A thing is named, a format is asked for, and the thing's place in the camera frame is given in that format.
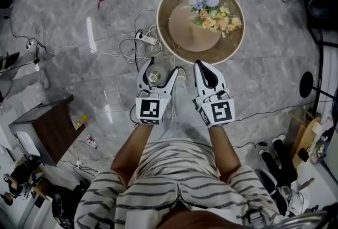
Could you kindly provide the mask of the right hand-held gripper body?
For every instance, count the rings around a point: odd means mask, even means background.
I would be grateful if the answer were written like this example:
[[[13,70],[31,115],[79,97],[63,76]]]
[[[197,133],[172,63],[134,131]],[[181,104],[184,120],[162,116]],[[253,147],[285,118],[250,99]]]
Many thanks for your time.
[[[235,120],[234,100],[226,89],[209,96],[198,96],[193,102],[207,127],[224,126]]]

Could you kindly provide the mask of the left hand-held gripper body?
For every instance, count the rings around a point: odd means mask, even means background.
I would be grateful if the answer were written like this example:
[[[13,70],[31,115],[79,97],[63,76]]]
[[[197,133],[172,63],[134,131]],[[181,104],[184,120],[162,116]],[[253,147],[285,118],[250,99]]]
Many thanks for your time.
[[[172,96],[168,93],[158,94],[142,90],[136,97],[136,116],[141,124],[159,125],[164,118]]]

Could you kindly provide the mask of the person's left forearm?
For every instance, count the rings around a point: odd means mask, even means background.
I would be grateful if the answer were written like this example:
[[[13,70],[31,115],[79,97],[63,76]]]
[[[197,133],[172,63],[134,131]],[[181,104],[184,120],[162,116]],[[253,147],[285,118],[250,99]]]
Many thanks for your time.
[[[153,125],[139,124],[119,149],[110,166],[128,184],[136,171]]]

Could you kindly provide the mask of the person's right forearm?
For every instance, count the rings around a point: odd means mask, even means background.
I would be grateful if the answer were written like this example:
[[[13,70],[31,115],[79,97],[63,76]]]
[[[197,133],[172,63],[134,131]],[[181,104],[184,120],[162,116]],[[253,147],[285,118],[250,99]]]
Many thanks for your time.
[[[208,132],[221,180],[227,182],[230,176],[241,167],[239,157],[223,127],[213,127],[208,129]]]

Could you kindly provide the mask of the person's light trousers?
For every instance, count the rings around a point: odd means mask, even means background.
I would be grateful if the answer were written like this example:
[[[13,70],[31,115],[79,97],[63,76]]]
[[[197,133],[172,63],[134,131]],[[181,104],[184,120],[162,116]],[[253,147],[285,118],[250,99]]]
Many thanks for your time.
[[[173,137],[191,139],[194,142],[209,145],[210,137],[201,116],[195,109],[193,98],[186,86],[186,80],[176,79],[172,98],[177,123],[177,131]]]

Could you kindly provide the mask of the person's striped shirt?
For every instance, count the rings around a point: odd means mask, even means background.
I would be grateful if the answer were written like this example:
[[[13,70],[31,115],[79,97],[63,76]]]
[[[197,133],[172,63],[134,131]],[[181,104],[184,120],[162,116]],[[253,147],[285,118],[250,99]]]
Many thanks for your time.
[[[113,170],[99,172],[78,205],[74,226],[155,229],[178,203],[252,227],[257,224],[250,221],[250,211],[258,213],[264,225],[280,219],[276,204],[249,166],[241,166],[223,182],[210,145],[176,138],[148,143],[130,184]]]

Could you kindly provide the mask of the pastel flower bouquet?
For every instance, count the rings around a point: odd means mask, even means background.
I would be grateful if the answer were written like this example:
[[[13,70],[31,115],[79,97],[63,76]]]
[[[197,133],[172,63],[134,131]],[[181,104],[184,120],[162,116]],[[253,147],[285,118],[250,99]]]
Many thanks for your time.
[[[223,0],[189,0],[192,22],[205,29],[221,33],[222,37],[242,27],[239,16],[230,11]]]

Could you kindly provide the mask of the small red white bottle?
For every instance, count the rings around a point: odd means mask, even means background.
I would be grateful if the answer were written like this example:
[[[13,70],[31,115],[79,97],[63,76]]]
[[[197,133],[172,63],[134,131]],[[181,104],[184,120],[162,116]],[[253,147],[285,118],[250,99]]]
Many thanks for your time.
[[[96,141],[94,140],[94,138],[91,135],[87,135],[86,139],[87,139],[87,142],[92,146],[92,148],[94,148],[94,149],[98,148]]]

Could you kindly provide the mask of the small yellow object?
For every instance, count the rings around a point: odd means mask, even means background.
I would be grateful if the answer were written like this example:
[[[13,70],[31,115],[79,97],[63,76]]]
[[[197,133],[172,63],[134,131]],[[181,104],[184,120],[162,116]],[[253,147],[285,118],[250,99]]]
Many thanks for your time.
[[[75,127],[75,129],[79,129],[82,125],[84,125],[87,122],[87,116],[83,115],[80,118],[77,118],[73,125]]]

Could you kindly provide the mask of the black standing fan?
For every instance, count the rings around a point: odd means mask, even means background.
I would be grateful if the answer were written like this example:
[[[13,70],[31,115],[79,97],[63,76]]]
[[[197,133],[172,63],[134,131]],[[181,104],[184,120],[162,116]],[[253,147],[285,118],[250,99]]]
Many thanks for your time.
[[[314,78],[313,75],[307,71],[303,74],[300,84],[299,84],[299,94],[302,98],[307,98],[312,90],[315,90],[331,99],[333,99],[334,101],[338,100],[338,97],[333,96],[325,91],[322,91],[319,88],[316,88],[313,86],[313,82],[314,82]]]

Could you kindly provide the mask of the leaning wooden board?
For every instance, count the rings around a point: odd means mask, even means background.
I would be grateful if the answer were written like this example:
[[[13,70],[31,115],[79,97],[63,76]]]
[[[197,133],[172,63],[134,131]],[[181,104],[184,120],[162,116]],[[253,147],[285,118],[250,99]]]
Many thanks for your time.
[[[300,124],[289,154],[295,168],[309,160],[311,146],[315,137],[321,131],[320,122],[321,118],[317,117],[311,120],[309,124]]]

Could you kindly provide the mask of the brown wooden cabinet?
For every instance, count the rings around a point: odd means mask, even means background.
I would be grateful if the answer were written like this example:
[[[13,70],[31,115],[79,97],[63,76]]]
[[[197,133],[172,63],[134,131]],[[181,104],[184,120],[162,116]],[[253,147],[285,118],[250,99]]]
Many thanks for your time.
[[[18,139],[16,132],[27,132],[40,152],[33,156],[38,162],[56,166],[69,147],[84,131],[85,125],[75,129],[69,114],[68,104],[73,95],[65,99],[40,104],[9,125],[10,131]]]

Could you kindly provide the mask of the white flat device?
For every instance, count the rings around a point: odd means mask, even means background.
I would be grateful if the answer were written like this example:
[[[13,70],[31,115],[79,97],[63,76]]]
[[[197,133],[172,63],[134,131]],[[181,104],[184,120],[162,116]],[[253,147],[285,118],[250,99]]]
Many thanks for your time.
[[[40,152],[27,132],[17,131],[16,135],[27,153],[40,157]]]

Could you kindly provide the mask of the black glass cabinet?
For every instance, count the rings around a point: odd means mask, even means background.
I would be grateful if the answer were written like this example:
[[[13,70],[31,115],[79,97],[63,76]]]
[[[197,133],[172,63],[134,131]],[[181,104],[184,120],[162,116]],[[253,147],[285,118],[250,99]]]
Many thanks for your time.
[[[313,86],[338,97],[338,0],[307,0],[305,11],[307,29],[319,49]],[[319,113],[322,119],[338,117],[338,100],[313,91],[313,113]]]

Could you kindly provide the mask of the black bag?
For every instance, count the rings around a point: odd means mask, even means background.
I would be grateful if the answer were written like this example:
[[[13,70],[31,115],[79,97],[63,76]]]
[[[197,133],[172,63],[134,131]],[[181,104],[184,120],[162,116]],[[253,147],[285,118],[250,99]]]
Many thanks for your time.
[[[71,221],[62,208],[62,198],[55,194],[52,200],[52,215],[56,222],[64,229],[73,229]]]

